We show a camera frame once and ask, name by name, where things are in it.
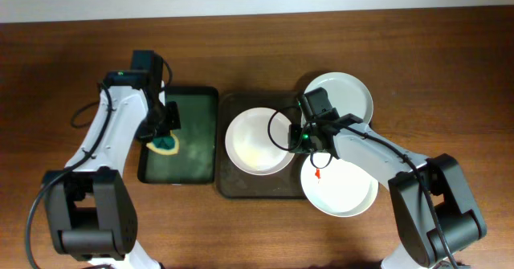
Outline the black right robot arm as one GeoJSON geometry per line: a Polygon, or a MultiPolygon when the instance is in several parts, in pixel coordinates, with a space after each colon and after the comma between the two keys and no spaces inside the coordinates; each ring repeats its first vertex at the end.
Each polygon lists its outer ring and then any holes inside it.
{"type": "Polygon", "coordinates": [[[375,133],[363,120],[348,114],[314,116],[293,124],[288,150],[329,153],[363,169],[386,187],[401,240],[383,268],[428,268],[487,234],[487,225],[459,163],[442,154],[413,153],[375,133]]]}

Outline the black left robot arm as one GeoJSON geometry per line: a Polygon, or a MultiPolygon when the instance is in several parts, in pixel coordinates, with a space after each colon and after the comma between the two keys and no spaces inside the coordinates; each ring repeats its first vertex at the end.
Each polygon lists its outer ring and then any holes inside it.
{"type": "Polygon", "coordinates": [[[137,212],[123,182],[134,139],[170,133],[160,72],[111,71],[100,83],[96,115],[75,155],[43,177],[42,196],[55,251],[98,267],[160,268],[137,241],[137,212]]]}

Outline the green and yellow sponge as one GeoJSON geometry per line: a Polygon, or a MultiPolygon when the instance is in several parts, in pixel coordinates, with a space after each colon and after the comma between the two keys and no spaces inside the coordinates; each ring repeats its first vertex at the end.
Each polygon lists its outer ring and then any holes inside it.
{"type": "Polygon", "coordinates": [[[146,148],[150,151],[163,155],[171,156],[176,155],[180,149],[180,143],[175,134],[172,131],[169,135],[163,137],[155,137],[152,141],[147,143],[146,148]]]}

